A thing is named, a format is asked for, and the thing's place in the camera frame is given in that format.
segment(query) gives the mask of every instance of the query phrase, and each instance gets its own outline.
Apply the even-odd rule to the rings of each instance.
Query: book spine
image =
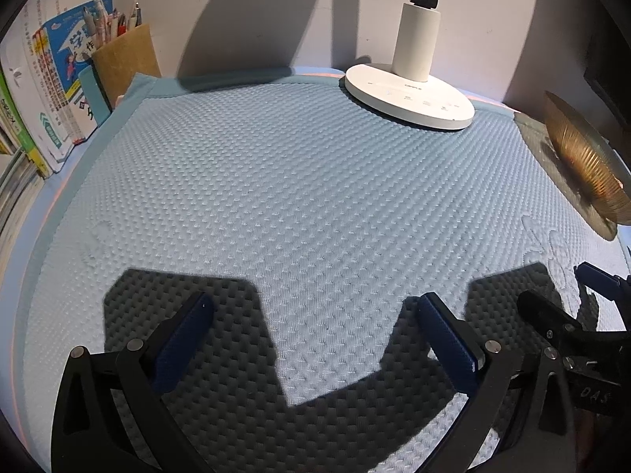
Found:
[[[9,146],[9,137],[7,137],[6,132],[4,131],[4,124],[0,126],[0,154],[13,154],[15,150]]]
[[[2,133],[6,135],[7,140],[11,143],[11,149],[13,151],[17,151],[20,148],[20,142],[12,132],[11,125],[9,123],[9,120],[7,119],[6,112],[4,111],[3,106],[4,104],[2,103],[2,97],[0,96],[0,129],[2,130]]]
[[[36,35],[42,49],[43,62],[47,73],[46,78],[50,81],[49,92],[52,96],[53,104],[61,116],[61,121],[64,123],[66,130],[68,130],[73,143],[79,143],[82,141],[81,137],[83,137],[83,134],[65,97],[59,72],[52,59],[52,50],[50,49],[46,27],[40,28]]]
[[[45,159],[43,159],[42,154],[33,142],[33,138],[31,138],[26,130],[26,126],[24,126],[20,113],[18,113],[18,109],[13,102],[13,98],[9,92],[2,70],[0,70],[0,113],[9,127],[7,132],[13,134],[15,138],[18,139],[20,145],[24,148],[24,152],[35,164],[40,174],[44,178],[48,178],[52,174],[52,170]]]

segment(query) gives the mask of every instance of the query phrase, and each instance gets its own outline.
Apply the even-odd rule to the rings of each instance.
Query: golden bowl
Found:
[[[607,141],[560,97],[546,92],[546,127],[559,158],[571,169],[594,208],[631,224],[631,174]]]

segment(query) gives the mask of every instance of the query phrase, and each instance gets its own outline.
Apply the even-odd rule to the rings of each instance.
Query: black gripper frame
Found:
[[[574,274],[581,291],[589,287],[615,302],[626,330],[584,330],[575,318],[531,291],[519,296],[517,308],[520,316],[558,351],[572,405],[613,419],[583,463],[582,473],[629,471],[631,276],[611,276],[590,263],[577,266]]]
[[[418,469],[463,473],[469,469],[507,392],[521,396],[510,427],[483,473],[575,471],[570,393],[562,362],[524,356],[496,342],[484,346],[435,293],[415,297],[421,329],[456,390],[469,400],[438,446]],[[212,321],[212,300],[195,294],[143,343],[119,352],[71,352],[59,388],[52,429],[53,473],[209,473],[162,403],[175,388]],[[161,470],[135,454],[112,398],[122,390]]]

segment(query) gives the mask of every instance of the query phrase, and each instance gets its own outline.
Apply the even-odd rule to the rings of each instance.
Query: book cover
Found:
[[[0,63],[21,120],[41,156],[59,172],[73,143],[50,113],[32,36],[50,17],[89,0],[28,0],[0,42]]]
[[[103,0],[103,4],[105,10],[112,13],[112,0]],[[78,137],[73,135],[75,142],[88,138],[97,127],[78,76],[88,66],[95,50],[83,19],[83,7],[95,12],[94,2],[88,2],[49,19],[40,30],[45,61],[50,65],[50,72],[56,72],[52,83],[61,84],[59,97],[63,95],[69,103],[80,129]]]
[[[7,123],[8,133],[11,133],[20,142],[20,145],[24,148],[24,152],[28,158],[35,164],[40,174],[47,178],[52,173],[48,163],[42,158],[39,150],[35,146],[33,138],[28,134],[26,126],[18,113],[18,109],[15,107],[15,103],[11,98],[11,93],[0,70],[0,114],[3,121]]]
[[[65,99],[57,69],[52,65],[52,61],[50,60],[50,47],[48,45],[48,39],[45,36],[44,28],[35,32],[33,35],[33,43],[35,45],[35,53],[37,54],[37,61],[42,72],[43,81],[46,84],[45,90],[53,106],[53,115],[56,120],[63,124],[63,127],[73,143],[79,143],[81,142],[81,131],[77,121],[75,121],[75,117],[68,108],[68,102]]]

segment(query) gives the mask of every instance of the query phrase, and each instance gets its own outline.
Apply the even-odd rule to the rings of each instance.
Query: cardboard pen holder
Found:
[[[142,24],[99,48],[92,54],[94,67],[113,109],[116,99],[129,88],[136,73],[160,78],[149,25]]]

